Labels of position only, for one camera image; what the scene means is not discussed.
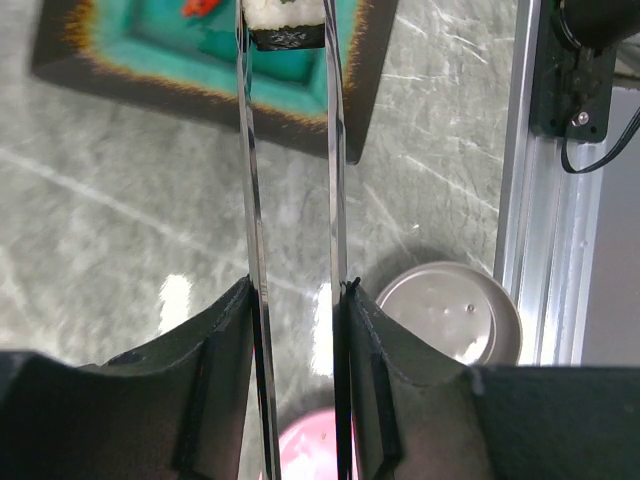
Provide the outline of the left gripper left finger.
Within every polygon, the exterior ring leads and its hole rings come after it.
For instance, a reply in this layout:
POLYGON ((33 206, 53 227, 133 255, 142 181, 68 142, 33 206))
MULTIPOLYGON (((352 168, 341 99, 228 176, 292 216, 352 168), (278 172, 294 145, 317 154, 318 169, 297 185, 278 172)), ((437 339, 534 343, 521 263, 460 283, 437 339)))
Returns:
POLYGON ((5 479, 234 479, 252 363, 250 283, 102 365, 1 354, 5 479))

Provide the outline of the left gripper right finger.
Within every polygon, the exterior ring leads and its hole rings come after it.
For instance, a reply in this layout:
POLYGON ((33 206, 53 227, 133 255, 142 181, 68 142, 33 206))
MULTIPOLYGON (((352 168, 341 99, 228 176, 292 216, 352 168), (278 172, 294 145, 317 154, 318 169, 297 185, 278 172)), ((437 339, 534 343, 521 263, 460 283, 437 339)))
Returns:
POLYGON ((465 366, 347 286, 362 479, 635 479, 639 372, 465 366))

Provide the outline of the sushi roll piece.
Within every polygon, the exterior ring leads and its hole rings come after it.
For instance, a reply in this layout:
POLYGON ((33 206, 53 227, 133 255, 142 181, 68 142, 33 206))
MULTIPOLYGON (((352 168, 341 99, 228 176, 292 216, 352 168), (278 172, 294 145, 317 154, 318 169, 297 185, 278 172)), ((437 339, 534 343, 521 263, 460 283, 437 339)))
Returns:
POLYGON ((259 51, 324 47, 322 0, 244 0, 241 4, 246 26, 259 51))

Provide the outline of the metal serving tongs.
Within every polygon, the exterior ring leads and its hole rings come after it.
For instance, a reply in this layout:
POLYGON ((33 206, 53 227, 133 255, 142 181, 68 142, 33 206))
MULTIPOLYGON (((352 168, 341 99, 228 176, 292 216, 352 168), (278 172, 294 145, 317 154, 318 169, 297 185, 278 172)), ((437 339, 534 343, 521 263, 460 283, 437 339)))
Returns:
POLYGON ((281 479, 281 414, 331 389, 339 479, 357 468, 351 419, 346 301, 346 129, 336 5, 324 1, 327 153, 315 170, 293 158, 262 160, 253 112, 256 50, 236 5, 236 76, 262 470, 281 479))

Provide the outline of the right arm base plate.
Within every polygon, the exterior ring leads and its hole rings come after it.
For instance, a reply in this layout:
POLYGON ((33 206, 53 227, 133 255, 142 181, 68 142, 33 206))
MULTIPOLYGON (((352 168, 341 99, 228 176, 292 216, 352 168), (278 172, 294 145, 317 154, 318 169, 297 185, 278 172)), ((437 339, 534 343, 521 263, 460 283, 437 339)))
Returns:
POLYGON ((599 143, 608 132, 618 44, 639 33, 637 1, 543 1, 540 9, 529 126, 562 141, 561 165, 588 174, 612 162, 639 131, 635 113, 601 159, 574 167, 568 144, 599 143))

